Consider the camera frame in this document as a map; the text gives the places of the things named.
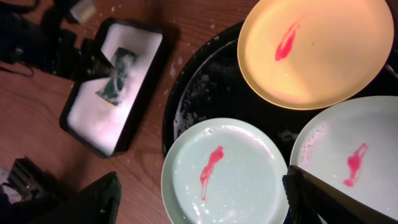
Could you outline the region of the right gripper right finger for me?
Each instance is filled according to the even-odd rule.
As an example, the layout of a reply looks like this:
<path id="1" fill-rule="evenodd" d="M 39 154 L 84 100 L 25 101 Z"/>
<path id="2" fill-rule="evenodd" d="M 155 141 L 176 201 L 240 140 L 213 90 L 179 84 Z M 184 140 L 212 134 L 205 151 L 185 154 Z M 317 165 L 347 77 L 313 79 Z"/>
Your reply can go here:
<path id="1" fill-rule="evenodd" d="M 294 223 L 397 223 L 298 166 L 290 165 L 282 182 Z"/>

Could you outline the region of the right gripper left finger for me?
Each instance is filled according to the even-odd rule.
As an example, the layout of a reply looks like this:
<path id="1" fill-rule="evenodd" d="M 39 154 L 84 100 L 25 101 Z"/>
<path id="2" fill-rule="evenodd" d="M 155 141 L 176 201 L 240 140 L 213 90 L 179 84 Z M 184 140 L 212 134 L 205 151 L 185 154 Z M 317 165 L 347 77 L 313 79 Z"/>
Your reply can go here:
<path id="1" fill-rule="evenodd" d="M 120 179 L 112 171 L 32 223 L 115 224 L 121 195 Z"/>

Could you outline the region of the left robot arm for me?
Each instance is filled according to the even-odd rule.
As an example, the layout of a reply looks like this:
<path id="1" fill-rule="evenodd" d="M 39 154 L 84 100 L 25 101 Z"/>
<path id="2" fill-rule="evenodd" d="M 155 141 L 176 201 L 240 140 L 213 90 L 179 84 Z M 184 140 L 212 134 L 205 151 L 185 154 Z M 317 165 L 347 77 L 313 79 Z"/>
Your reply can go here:
<path id="1" fill-rule="evenodd" d="M 55 1 L 40 24 L 22 17 L 39 6 L 1 3 L 1 61 L 21 63 L 72 81 L 110 76 L 114 67 L 100 51 L 99 44 L 87 39 L 75 47 L 77 35 L 61 28 L 62 21 L 86 22 L 96 11 L 93 1 Z"/>

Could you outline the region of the yellow plate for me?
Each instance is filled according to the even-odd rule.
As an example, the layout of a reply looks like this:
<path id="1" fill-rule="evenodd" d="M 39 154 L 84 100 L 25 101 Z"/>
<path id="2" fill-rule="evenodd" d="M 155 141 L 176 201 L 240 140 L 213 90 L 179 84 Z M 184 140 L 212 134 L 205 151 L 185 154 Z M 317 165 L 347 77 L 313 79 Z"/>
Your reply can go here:
<path id="1" fill-rule="evenodd" d="M 393 41 L 385 0 L 261 0 L 244 21 L 237 56 L 246 83 L 262 99 L 314 110 L 370 84 Z"/>

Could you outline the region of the light green plate front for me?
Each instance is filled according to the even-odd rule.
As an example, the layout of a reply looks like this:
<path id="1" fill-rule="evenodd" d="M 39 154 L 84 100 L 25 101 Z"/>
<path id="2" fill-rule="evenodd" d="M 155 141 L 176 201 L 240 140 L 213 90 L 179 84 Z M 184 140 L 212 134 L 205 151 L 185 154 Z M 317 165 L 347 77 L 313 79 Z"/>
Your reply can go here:
<path id="1" fill-rule="evenodd" d="M 168 151 L 161 177 L 172 223 L 283 223 L 287 165 L 251 124 L 216 118 L 188 128 Z"/>

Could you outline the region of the light green plate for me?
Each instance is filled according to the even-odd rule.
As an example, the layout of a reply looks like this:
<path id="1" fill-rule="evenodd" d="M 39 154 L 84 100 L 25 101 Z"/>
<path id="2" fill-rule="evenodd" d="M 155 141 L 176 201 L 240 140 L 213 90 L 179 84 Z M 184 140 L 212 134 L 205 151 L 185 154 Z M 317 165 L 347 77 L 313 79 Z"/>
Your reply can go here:
<path id="1" fill-rule="evenodd" d="M 290 164 L 397 219 L 397 97 L 344 101 L 312 118 Z"/>
<path id="2" fill-rule="evenodd" d="M 172 223 L 283 223 L 287 165 L 251 124 L 216 118 L 188 128 L 168 151 L 161 177 Z"/>

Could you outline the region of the green yellow sponge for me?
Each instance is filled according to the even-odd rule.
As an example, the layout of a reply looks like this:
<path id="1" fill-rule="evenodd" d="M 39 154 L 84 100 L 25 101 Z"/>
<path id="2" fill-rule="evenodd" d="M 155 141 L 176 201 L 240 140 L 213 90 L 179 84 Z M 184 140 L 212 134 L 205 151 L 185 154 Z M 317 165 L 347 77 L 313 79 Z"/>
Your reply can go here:
<path id="1" fill-rule="evenodd" d="M 111 59 L 114 68 L 108 82 L 95 94 L 114 106 L 120 105 L 123 102 L 127 82 L 131 79 L 130 72 L 138 58 L 137 53 L 119 47 Z"/>

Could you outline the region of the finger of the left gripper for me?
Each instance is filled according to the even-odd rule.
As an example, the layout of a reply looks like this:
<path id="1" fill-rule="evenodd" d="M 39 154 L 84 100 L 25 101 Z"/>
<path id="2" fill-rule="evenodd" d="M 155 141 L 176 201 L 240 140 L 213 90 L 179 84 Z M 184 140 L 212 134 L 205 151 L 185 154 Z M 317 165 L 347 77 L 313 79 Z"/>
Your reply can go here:
<path id="1" fill-rule="evenodd" d="M 88 81 L 110 76 L 114 66 L 104 56 L 98 43 L 92 39 L 85 39 L 80 53 L 73 81 Z"/>

